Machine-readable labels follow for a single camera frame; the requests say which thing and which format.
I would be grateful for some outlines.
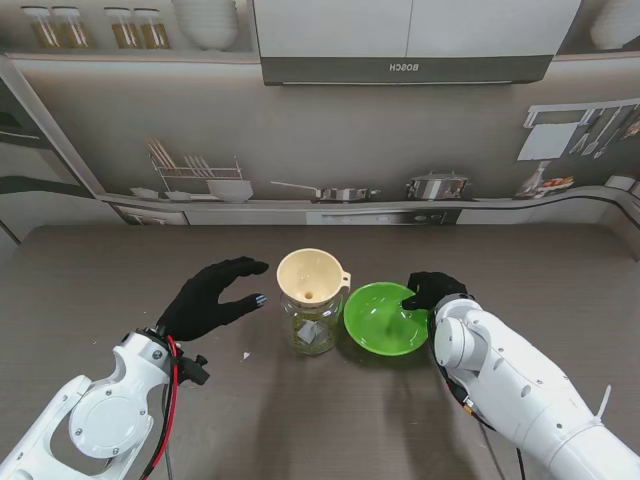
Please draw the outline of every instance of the bosch logo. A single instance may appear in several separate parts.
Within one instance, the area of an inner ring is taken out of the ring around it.
[[[420,68],[419,63],[391,63],[389,64],[390,72],[417,72]]]

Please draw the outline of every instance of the table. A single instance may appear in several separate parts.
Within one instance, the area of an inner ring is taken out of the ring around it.
[[[601,227],[87,226],[34,231],[0,272],[0,381],[11,385],[0,390],[0,457],[67,380],[108,376],[111,348],[126,332],[153,325],[187,278],[249,255],[271,269],[241,279],[224,297],[262,292],[267,306],[184,345],[209,359],[211,378],[180,391],[177,479],[520,478],[513,447],[495,435],[487,442],[449,398],[426,349],[378,357],[343,334],[320,357],[293,354],[275,268],[302,247],[333,253],[354,287],[404,283],[416,270],[458,278],[556,361],[592,409],[613,384],[605,423],[640,451],[640,269]],[[158,397],[151,398],[156,415]],[[100,471],[99,462],[80,458],[66,431],[58,433],[54,453]],[[152,443],[128,478],[137,478]],[[545,478],[526,456],[525,464],[527,478]]]

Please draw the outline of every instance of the glass jar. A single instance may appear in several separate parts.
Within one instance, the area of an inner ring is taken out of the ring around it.
[[[60,31],[51,21],[51,12],[46,7],[22,7],[31,22],[31,29],[42,48],[64,48]]]
[[[342,313],[342,294],[317,306],[308,306],[283,294],[285,335],[298,353],[320,355],[334,347],[338,337],[338,321]]]
[[[71,48],[94,48],[93,40],[80,19],[80,10],[75,7],[53,7],[58,19],[60,33]]]
[[[104,9],[104,13],[111,20],[111,30],[118,42],[118,48],[142,48],[138,27],[133,20],[133,14],[128,8]]]
[[[170,49],[169,37],[160,18],[160,11],[155,8],[136,8],[133,11],[140,23],[146,47],[149,49]]]

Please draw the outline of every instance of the green bowl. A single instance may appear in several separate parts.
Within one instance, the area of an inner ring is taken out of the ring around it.
[[[426,310],[408,311],[402,301],[413,296],[407,287],[379,282],[359,288],[344,307],[344,325],[356,343],[378,355],[413,352],[427,340]]]

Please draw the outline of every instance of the yellow funnel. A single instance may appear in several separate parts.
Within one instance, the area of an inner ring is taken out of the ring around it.
[[[276,276],[285,295],[308,306],[325,303],[341,288],[351,286],[351,274],[342,270],[340,262],[315,248],[296,250],[284,257]]]

